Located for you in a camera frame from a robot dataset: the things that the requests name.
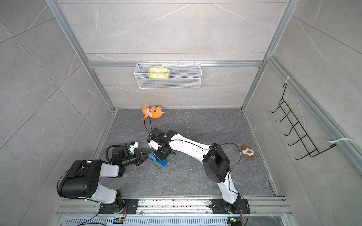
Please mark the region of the light blue long lego brick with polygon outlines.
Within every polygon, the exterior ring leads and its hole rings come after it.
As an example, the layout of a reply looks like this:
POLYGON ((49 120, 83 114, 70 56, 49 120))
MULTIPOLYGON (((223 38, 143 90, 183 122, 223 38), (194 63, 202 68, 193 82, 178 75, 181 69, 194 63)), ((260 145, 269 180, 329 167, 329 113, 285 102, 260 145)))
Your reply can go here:
POLYGON ((168 164, 167 160, 163 160, 161 162, 157 161, 156 163, 159 167, 165 167, 168 164))

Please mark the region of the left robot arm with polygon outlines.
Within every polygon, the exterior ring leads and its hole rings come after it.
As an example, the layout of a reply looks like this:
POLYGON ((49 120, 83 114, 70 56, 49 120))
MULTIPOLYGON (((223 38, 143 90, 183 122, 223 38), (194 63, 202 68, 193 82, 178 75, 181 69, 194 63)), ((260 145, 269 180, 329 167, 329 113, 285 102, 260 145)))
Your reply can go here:
POLYGON ((121 192, 99 183, 100 178, 120 178, 126 167, 144 163, 151 151, 139 150, 138 143, 111 145, 106 160, 77 160, 59 179, 56 189, 60 197, 86 199, 103 206, 123 208, 121 192))

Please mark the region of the blue lego brick front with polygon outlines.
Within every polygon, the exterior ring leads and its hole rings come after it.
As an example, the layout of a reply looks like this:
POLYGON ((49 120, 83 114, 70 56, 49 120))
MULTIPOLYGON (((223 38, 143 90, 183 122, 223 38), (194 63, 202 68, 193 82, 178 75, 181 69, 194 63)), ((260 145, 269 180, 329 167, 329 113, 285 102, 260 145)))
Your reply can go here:
POLYGON ((157 162, 158 160, 156 159, 156 157, 153 155, 153 153, 151 153, 149 156, 149 159, 151 159, 152 162, 157 162))

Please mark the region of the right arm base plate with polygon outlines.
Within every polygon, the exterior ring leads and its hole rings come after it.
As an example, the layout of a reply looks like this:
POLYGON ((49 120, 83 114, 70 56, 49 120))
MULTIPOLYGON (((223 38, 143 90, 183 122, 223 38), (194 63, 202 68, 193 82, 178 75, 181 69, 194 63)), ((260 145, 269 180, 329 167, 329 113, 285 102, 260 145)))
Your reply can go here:
POLYGON ((212 199, 208 205, 213 214, 250 214, 250 207, 247 199, 238 198, 234 204, 226 202, 224 199, 212 199))

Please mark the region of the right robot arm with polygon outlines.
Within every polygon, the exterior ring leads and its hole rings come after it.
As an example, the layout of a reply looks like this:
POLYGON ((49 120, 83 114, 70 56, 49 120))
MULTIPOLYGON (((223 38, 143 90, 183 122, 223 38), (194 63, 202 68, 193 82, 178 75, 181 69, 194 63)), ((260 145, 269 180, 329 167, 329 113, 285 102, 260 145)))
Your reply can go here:
POLYGON ((173 152, 181 152, 200 161, 207 177, 215 182, 221 193, 222 213, 242 212, 241 203, 246 203, 242 195, 237 191, 232 181, 230 159, 222 146, 226 144, 213 143, 205 145, 183 137, 180 133, 169 130, 163 132, 158 128, 146 128, 148 132, 147 144, 153 149, 149 158, 158 167, 167 165, 166 158, 173 152))

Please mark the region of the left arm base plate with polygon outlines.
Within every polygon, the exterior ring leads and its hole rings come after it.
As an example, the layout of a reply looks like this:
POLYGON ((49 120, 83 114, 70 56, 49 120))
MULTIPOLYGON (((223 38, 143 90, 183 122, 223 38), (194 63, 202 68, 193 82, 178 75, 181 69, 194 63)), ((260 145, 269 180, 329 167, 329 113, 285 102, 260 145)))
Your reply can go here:
POLYGON ((135 214, 139 199, 123 199, 112 204, 101 204, 99 214, 135 214))

